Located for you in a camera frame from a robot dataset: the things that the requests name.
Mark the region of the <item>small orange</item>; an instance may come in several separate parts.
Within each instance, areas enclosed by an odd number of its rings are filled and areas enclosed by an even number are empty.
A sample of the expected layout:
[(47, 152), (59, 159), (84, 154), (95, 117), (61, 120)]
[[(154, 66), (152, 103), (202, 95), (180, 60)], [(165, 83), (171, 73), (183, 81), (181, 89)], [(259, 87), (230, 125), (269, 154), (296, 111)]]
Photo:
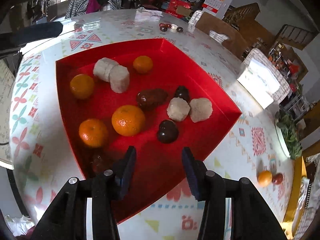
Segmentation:
[(94, 80), (90, 76), (79, 74), (72, 78), (69, 87), (77, 99), (86, 99), (93, 93), (94, 85)]

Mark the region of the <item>large orange mandarin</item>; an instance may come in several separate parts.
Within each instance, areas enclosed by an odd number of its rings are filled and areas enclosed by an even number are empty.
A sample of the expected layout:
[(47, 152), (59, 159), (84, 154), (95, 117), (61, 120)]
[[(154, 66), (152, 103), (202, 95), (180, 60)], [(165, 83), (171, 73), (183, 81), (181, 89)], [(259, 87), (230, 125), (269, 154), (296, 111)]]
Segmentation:
[(113, 113), (111, 122), (119, 135), (130, 137), (144, 129), (146, 118), (139, 107), (123, 105)]

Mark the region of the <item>dark round plum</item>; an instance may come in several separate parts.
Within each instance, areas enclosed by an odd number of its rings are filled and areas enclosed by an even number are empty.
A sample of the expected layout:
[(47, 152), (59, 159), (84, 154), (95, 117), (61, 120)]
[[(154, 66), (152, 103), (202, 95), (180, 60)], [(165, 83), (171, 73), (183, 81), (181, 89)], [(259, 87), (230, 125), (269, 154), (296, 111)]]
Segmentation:
[(165, 144), (169, 144), (177, 140), (179, 130), (177, 125), (172, 120), (163, 120), (159, 124), (157, 131), (157, 139)]

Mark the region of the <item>small mandarin tray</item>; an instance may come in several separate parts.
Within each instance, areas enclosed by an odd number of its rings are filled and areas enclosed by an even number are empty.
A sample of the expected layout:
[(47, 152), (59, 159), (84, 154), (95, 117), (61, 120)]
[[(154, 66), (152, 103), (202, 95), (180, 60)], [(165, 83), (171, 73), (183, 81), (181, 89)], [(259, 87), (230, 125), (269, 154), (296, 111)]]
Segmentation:
[(134, 60), (133, 67), (138, 73), (145, 74), (153, 68), (153, 61), (148, 56), (139, 56)]

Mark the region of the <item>dark red date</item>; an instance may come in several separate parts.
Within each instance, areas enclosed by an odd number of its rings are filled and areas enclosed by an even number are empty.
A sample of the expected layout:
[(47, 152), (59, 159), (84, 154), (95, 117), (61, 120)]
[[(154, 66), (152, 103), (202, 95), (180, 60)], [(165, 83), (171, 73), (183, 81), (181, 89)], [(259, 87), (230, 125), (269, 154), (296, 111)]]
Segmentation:
[(163, 104), (168, 97), (168, 93), (161, 89), (145, 89), (136, 95), (136, 102), (141, 109), (153, 109)]

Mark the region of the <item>wrinkled red date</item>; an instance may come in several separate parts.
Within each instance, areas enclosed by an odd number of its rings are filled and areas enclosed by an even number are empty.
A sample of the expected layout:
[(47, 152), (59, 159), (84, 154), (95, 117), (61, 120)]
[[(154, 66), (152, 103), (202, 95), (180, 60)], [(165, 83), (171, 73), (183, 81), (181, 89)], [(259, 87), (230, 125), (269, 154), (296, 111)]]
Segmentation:
[(91, 169), (93, 174), (97, 175), (105, 170), (112, 168), (113, 161), (107, 156), (104, 155), (93, 155), (93, 159), (91, 162)]

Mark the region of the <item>small orange mandarin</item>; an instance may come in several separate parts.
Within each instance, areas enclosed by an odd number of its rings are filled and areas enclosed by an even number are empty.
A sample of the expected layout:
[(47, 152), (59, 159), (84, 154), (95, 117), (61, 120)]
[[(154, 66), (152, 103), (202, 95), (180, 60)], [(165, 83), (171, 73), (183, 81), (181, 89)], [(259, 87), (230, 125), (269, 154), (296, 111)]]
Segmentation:
[(272, 182), (272, 173), (264, 170), (258, 174), (258, 184), (260, 187), (266, 187)]

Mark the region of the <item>large red date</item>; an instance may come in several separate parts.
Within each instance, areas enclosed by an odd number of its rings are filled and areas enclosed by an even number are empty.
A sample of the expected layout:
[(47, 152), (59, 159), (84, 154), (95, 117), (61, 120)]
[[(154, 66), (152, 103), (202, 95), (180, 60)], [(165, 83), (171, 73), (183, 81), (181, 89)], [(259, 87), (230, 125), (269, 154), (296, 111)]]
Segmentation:
[(272, 176), (272, 184), (280, 185), (282, 182), (283, 182), (283, 174), (282, 173), (276, 173)]

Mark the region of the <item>yellow cardboard box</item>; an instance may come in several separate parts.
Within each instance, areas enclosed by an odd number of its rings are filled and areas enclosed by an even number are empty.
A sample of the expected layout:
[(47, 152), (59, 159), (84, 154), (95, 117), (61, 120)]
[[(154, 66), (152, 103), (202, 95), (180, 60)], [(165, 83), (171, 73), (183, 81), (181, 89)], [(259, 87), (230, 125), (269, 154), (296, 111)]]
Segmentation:
[(300, 239), (311, 225), (317, 210), (312, 188), (316, 182), (319, 154), (295, 160), (295, 170), (287, 210), (281, 224), (287, 239)]

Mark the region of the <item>green spinach leaves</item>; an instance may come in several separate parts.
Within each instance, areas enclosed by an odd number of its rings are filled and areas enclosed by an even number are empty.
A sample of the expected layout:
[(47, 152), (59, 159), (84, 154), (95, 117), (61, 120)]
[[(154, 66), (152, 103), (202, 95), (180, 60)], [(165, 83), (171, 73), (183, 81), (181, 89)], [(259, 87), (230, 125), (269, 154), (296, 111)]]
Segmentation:
[(292, 116), (283, 110), (276, 113), (276, 127), (284, 138), (284, 143), (289, 152), (290, 159), (296, 160), (302, 155), (302, 146)]

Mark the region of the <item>white plate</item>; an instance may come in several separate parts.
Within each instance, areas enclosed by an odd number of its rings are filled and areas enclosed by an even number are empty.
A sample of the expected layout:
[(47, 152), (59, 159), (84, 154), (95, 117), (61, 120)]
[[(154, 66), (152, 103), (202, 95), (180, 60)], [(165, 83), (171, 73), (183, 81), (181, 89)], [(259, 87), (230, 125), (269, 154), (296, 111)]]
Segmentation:
[(290, 158), (289, 150), (288, 150), (287, 145), (286, 145), (286, 143), (285, 143), (285, 140), (284, 140), (283, 134), (282, 134), (282, 132), (281, 132), (281, 129), (277, 126), (277, 123), (278, 123), (278, 119), (275, 119), (274, 125), (275, 125), (275, 128), (276, 128), (276, 133), (277, 133), (277, 136), (278, 136), (278, 139), (279, 139), (281, 148), (282, 148), (285, 156), (286, 156), (287, 158)]

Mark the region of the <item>red tray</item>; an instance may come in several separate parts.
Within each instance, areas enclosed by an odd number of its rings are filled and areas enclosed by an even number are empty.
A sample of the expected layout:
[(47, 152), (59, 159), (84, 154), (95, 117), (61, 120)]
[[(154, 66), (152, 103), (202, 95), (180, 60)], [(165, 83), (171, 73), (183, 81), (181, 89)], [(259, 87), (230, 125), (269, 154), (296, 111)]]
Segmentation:
[[(138, 73), (133, 62), (148, 56), (153, 68)], [(74, 97), (69, 84), (78, 74), (93, 74), (95, 63), (111, 58), (126, 67), (130, 74), (127, 91), (115, 93), (110, 84), (95, 79), (93, 93), (84, 100)], [(184, 147), (196, 159), (204, 160), (227, 135), (240, 117), (240, 109), (225, 91), (195, 61), (163, 38), (132, 40), (107, 44), (64, 57), (56, 62), (56, 84), (63, 125), (75, 159), (85, 178), (93, 177), (93, 155), (104, 155), (113, 164), (123, 157), (129, 146), (137, 151), (135, 170), (128, 193), (113, 202), (116, 221), (121, 223), (139, 213), (172, 190), (185, 178), (181, 160)], [(113, 128), (113, 113), (123, 105), (136, 105), (136, 95), (145, 89), (161, 88), (173, 97), (178, 86), (185, 86), (192, 99), (207, 98), (213, 113), (201, 122), (186, 118), (177, 123), (178, 139), (170, 144), (158, 141), (156, 133), (161, 121), (168, 118), (167, 103), (145, 111), (144, 129), (134, 136), (119, 135)], [(87, 119), (99, 119), (108, 129), (104, 146), (91, 148), (79, 137), (79, 126)]]

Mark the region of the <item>white tissue box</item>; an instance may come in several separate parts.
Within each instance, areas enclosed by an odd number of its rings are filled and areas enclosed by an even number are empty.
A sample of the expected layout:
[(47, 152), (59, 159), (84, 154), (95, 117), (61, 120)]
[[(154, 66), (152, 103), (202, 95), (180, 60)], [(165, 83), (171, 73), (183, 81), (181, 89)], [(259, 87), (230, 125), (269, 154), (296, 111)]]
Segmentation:
[(274, 102), (273, 95), (280, 88), (280, 83), (270, 69), (255, 59), (249, 61), (237, 81), (263, 109)]

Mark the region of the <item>brown chair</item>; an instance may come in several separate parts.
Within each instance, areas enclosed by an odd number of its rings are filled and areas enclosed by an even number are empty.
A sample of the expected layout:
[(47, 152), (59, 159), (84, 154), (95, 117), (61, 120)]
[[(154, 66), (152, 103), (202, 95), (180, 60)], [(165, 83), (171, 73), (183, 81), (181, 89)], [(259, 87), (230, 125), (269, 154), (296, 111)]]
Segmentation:
[(238, 59), (243, 60), (242, 55), (248, 48), (248, 43), (231, 25), (204, 12), (195, 27), (207, 35), (213, 34), (216, 38), (222, 38), (223, 41), (219, 43)]

